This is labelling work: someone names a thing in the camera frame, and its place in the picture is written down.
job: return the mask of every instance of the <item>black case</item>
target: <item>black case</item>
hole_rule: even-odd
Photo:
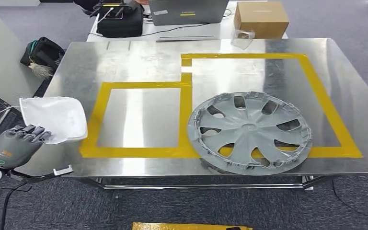
[[[143,33],[143,7],[137,7],[130,14],[124,14],[123,19],[103,19],[97,25],[97,32],[104,37],[121,38],[137,37]]]
[[[46,37],[41,37],[39,40],[35,40],[27,44],[26,50],[20,62],[25,66],[30,66],[31,59],[36,64],[50,66],[54,71],[56,71],[58,67],[58,60],[61,60],[64,54],[64,49],[55,42]]]

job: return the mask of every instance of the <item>sticker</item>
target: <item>sticker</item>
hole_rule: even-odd
[[[162,14],[167,14],[167,13],[169,13],[167,10],[153,12],[154,15],[162,15]]]

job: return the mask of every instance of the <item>yellow object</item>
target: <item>yellow object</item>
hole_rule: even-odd
[[[119,4],[104,4],[104,5],[102,5],[102,6],[106,6],[106,7],[110,7],[110,6],[120,6]]]
[[[160,224],[160,223],[133,223],[132,230],[226,230],[234,226],[208,224]],[[239,227],[241,230],[252,230],[248,227]]]
[[[340,147],[312,147],[309,158],[361,158],[362,154],[344,125],[342,118],[328,96],[321,79],[316,74],[305,54],[267,53],[267,54],[182,54],[181,64],[192,66],[192,59],[198,58],[264,58],[264,59],[297,59],[310,83],[317,100],[328,119]],[[148,89],[148,88],[179,88],[180,91],[180,119],[179,141],[177,147],[172,148],[107,148],[98,147],[96,143],[100,134],[103,116],[112,89]],[[104,82],[98,92],[92,115],[88,122],[88,137],[80,145],[80,153],[86,158],[200,158],[187,138],[187,120],[192,113],[192,73],[182,73],[181,81],[173,82]],[[254,151],[252,157],[263,157],[259,151]]]

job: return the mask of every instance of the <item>metal table surface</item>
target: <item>metal table surface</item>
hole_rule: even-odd
[[[230,40],[72,43],[45,97],[77,98],[88,120],[103,82],[180,81],[180,55],[185,53],[306,54],[363,157],[307,158],[282,174],[368,173],[368,86],[329,38],[255,39],[246,50]],[[192,72],[193,109],[222,92],[266,92],[301,110],[312,128],[314,146],[339,145],[296,60],[197,59]],[[180,89],[112,90],[97,145],[176,146],[179,97]],[[79,145],[44,145],[17,170],[42,175],[71,164],[74,173],[67,177],[74,178],[222,174],[196,158],[83,158]]]

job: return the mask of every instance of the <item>black cable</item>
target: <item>black cable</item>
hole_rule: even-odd
[[[356,213],[359,213],[359,214],[361,214],[361,215],[363,215],[363,216],[365,216],[365,217],[368,217],[368,214],[365,214],[365,213],[363,213],[363,212],[359,212],[359,211],[357,211],[356,209],[354,209],[352,206],[348,205],[345,201],[343,201],[343,200],[339,197],[339,195],[336,193],[336,190],[335,190],[335,182],[334,182],[334,180],[332,180],[332,190],[333,190],[333,194],[335,194],[335,197],[336,197],[336,198],[338,198],[338,200],[339,200],[339,201],[341,201],[341,202],[342,202],[342,204],[346,205],[346,206],[347,206],[348,208],[350,208],[352,211],[354,211],[354,212],[356,212]]]
[[[157,31],[157,32],[154,32],[154,33],[151,33],[151,34],[144,34],[144,35],[142,35],[141,37],[143,37],[143,36],[148,36],[148,35],[155,35],[155,34],[163,33],[163,32],[170,32],[170,31],[173,31],[173,30],[176,30],[176,29],[181,29],[181,28],[187,28],[187,27],[199,27],[199,26],[208,25],[208,24],[209,24],[209,23],[204,23],[204,24],[201,24],[201,25],[186,25],[186,26],[180,26],[180,27],[176,27],[176,28],[173,28],[173,29],[170,29],[170,30]]]
[[[8,210],[8,204],[9,204],[9,198],[11,197],[12,193],[16,191],[18,188],[24,186],[26,183],[23,182],[19,184],[18,186],[12,188],[5,198],[5,203],[3,203],[3,211],[2,211],[2,218],[0,220],[0,230],[5,230],[5,221],[6,221],[6,211]]]
[[[6,190],[6,189],[11,189],[11,190],[15,190],[18,192],[29,192],[32,189],[32,186],[30,186],[28,189],[26,190],[22,190],[22,189],[13,189],[13,188],[0,188],[0,190]]]
[[[224,15],[223,17],[226,18],[226,17],[229,17],[232,15],[232,11],[230,9],[226,9],[225,11],[229,11],[229,14],[228,15]]]
[[[102,36],[102,35],[100,35],[100,34],[94,34],[94,33],[88,33],[88,35],[96,35],[96,36],[98,36],[98,37],[104,37],[104,36]]]
[[[186,25],[186,26],[180,26],[180,27],[176,27],[176,28],[173,28],[173,29],[170,29],[170,30],[157,31],[157,32],[154,32],[154,33],[151,33],[151,34],[144,34],[144,35],[141,35],[141,36],[139,36],[139,37],[148,36],[148,35],[155,35],[155,34],[158,34],[158,33],[164,33],[164,32],[170,32],[170,31],[173,31],[173,30],[176,30],[176,29],[181,29],[181,28],[199,27],[199,26],[208,25],[208,24],[209,24],[209,23],[204,23],[204,24],[201,24],[201,25]],[[96,35],[96,36],[98,36],[98,37],[104,37],[104,36],[102,36],[102,35],[94,34],[94,33],[89,33],[89,35]]]

